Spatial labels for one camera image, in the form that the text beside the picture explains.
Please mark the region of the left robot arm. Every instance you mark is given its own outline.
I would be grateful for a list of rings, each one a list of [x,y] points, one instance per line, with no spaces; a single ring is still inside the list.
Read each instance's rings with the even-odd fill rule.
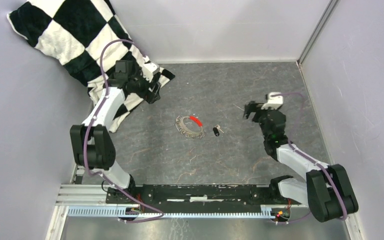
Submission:
[[[136,184],[116,162],[109,129],[127,95],[137,95],[149,104],[161,98],[160,76],[159,65],[149,60],[143,66],[133,60],[116,61],[115,71],[105,80],[102,96],[90,115],[69,131],[75,163],[91,176],[106,180],[125,204],[136,200]]]

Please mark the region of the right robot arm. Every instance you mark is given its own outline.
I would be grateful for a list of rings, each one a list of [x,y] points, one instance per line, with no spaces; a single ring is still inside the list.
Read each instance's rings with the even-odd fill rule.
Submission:
[[[262,131],[267,155],[288,166],[303,178],[285,175],[271,180],[269,199],[282,204],[292,199],[308,207],[312,216],[324,223],[346,219],[358,212],[360,206],[346,169],[340,164],[330,165],[300,150],[285,133],[287,118],[280,110],[250,101],[244,106],[244,118],[254,114],[252,121]]]

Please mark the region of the keyring loop with red tag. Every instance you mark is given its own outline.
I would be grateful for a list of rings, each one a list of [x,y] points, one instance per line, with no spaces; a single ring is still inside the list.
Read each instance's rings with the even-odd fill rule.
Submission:
[[[194,122],[198,127],[198,131],[191,129],[186,123],[185,120],[190,120]],[[195,116],[181,116],[179,115],[175,119],[175,127],[177,131],[186,138],[190,139],[202,139],[205,136],[205,131],[203,128],[202,122]]]

